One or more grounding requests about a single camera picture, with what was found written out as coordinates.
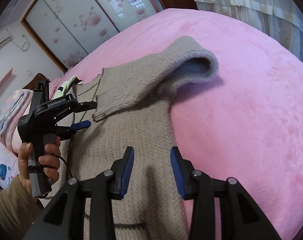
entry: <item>hand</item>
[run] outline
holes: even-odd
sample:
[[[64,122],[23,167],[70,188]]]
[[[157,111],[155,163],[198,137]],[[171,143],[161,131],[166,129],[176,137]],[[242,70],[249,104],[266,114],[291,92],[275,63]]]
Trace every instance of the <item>hand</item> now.
[[[58,169],[60,166],[60,161],[57,157],[48,155],[54,154],[60,156],[60,138],[56,137],[55,144],[46,144],[45,151],[47,155],[40,156],[38,161],[41,165],[46,166],[44,168],[44,173],[48,178],[52,180],[52,184],[58,181],[59,173]],[[19,169],[19,181],[26,189],[26,191],[31,195],[31,183],[28,174],[28,160],[27,156],[32,153],[33,145],[31,143],[23,143],[20,146],[18,153],[18,169]]]

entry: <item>wooden headboard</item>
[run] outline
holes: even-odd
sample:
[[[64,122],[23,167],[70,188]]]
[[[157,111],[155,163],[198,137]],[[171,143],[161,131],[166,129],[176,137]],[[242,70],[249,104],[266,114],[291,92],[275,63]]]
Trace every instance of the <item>wooden headboard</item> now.
[[[30,89],[33,90],[36,88],[37,81],[47,79],[42,73],[38,73],[32,81],[30,81],[23,89]]]

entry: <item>white wardrobe door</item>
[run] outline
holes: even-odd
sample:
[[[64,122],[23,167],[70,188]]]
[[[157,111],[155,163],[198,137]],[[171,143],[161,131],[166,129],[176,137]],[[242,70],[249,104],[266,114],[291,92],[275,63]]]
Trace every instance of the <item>white wardrobe door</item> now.
[[[97,0],[116,27],[123,31],[129,26],[156,14],[150,0]]]
[[[87,53],[118,33],[95,0],[45,0]]]
[[[26,21],[67,68],[76,65],[88,55],[44,0],[36,2]]]

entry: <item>folded sleeve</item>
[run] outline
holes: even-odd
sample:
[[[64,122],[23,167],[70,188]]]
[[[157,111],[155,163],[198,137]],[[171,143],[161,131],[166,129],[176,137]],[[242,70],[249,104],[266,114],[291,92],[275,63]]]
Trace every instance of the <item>folded sleeve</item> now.
[[[28,194],[16,176],[8,189],[0,192],[0,225],[11,240],[23,239],[43,209]]]

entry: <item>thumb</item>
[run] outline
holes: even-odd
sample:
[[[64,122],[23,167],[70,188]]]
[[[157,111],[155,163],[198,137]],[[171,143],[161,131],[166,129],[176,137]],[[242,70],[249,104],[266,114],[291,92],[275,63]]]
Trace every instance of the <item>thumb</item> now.
[[[20,149],[19,149],[18,169],[19,169],[19,174],[24,179],[29,179],[27,156],[32,153],[32,149],[33,149],[33,146],[31,143],[23,143],[23,144],[21,144]]]

